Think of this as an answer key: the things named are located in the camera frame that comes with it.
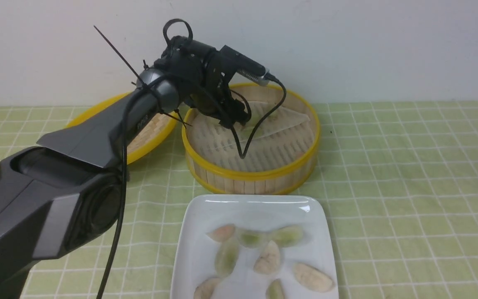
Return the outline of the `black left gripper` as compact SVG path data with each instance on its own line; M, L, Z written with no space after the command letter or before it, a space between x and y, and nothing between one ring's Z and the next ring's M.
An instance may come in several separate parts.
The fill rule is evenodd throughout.
M234 122L245 126L251 119L250 104L243 96L234 98L224 77L224 58L214 47L174 36L154 61L154 67L174 74L181 99L200 113L218 117L221 126L231 129Z

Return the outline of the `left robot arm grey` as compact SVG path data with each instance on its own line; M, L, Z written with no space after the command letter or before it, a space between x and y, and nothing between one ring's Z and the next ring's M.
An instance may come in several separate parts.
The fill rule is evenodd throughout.
M247 121L228 83L235 74L265 76L265 67L191 37L166 43L133 92L0 161L0 299L18 299L39 261L64 257L122 224L127 146L154 116L185 102L227 128Z

